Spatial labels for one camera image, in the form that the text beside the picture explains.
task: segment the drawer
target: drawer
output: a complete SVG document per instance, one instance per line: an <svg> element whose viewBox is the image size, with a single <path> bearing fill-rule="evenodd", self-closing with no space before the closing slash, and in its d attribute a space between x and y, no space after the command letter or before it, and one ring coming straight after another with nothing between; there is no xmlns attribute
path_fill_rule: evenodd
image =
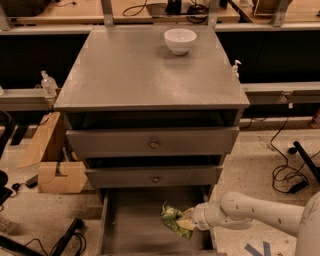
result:
<svg viewBox="0 0 320 256"><path fill-rule="evenodd" d="M231 152L238 127L67 131L80 158L211 155Z"/></svg>
<svg viewBox="0 0 320 256"><path fill-rule="evenodd" d="M202 203L203 198L200 186L108 189L99 255L218 255L210 232L194 231L188 241L167 228L160 218L165 201L185 211Z"/></svg>
<svg viewBox="0 0 320 256"><path fill-rule="evenodd" d="M87 169L86 175L94 188L214 186L221 171L222 166L109 168Z"/></svg>

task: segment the white bowl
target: white bowl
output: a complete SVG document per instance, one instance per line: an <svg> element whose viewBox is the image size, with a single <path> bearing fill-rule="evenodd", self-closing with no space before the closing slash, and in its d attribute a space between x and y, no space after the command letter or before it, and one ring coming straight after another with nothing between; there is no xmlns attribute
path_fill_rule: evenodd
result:
<svg viewBox="0 0 320 256"><path fill-rule="evenodd" d="M176 55L183 55L189 51L197 38L197 34L185 28L174 28L164 33L168 48Z"/></svg>

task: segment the metal bracket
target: metal bracket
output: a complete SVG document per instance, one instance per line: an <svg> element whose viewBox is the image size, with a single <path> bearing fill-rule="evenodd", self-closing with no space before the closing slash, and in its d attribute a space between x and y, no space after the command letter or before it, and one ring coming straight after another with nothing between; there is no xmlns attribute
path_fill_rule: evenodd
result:
<svg viewBox="0 0 320 256"><path fill-rule="evenodd" d="M217 25L219 2L219 0L209 1L207 25L213 28Z"/></svg>
<svg viewBox="0 0 320 256"><path fill-rule="evenodd" d="M282 92L279 100L278 100L278 103L289 103L290 102L290 98L292 96L292 91L284 91Z"/></svg>
<svg viewBox="0 0 320 256"><path fill-rule="evenodd" d="M101 0L102 11L103 11L103 19L104 25L106 27L113 27L113 12L112 12L112 4L111 0Z"/></svg>
<svg viewBox="0 0 320 256"><path fill-rule="evenodd" d="M281 27L284 23L285 15L289 6L289 0L280 0L277 11L272 17L271 24L275 27Z"/></svg>
<svg viewBox="0 0 320 256"><path fill-rule="evenodd" d="M2 31L10 30L10 23L8 21L6 13L2 8L1 3L0 3L0 30Z"/></svg>

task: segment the open drawer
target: open drawer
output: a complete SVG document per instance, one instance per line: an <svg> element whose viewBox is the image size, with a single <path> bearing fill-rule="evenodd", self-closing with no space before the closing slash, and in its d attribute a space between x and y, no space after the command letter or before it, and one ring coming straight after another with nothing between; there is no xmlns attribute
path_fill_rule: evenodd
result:
<svg viewBox="0 0 320 256"><path fill-rule="evenodd" d="M98 255L218 255L209 231L188 241L160 217L165 201L185 211L204 198L202 186L107 189Z"/></svg>

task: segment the white bottle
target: white bottle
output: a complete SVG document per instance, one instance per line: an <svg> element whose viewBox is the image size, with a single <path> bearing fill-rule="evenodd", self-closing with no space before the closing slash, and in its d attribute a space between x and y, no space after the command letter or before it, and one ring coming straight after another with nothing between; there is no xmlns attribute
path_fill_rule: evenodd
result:
<svg viewBox="0 0 320 256"><path fill-rule="evenodd" d="M43 79L41 80L41 86L46 92L46 96L55 97L57 96L56 89L58 89L56 81L50 77L46 71L41 71Z"/></svg>

